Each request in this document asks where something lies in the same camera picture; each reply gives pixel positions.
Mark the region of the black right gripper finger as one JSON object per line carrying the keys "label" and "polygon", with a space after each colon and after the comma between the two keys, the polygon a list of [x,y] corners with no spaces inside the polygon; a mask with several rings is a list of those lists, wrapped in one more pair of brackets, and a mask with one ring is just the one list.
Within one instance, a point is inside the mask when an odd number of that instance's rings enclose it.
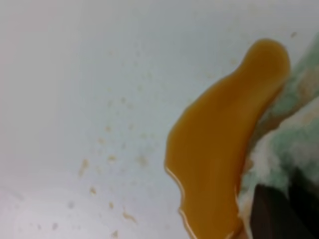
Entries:
{"label": "black right gripper finger", "polygon": [[317,239],[319,237],[319,187],[295,170],[288,196],[258,185],[250,219],[254,239]]}

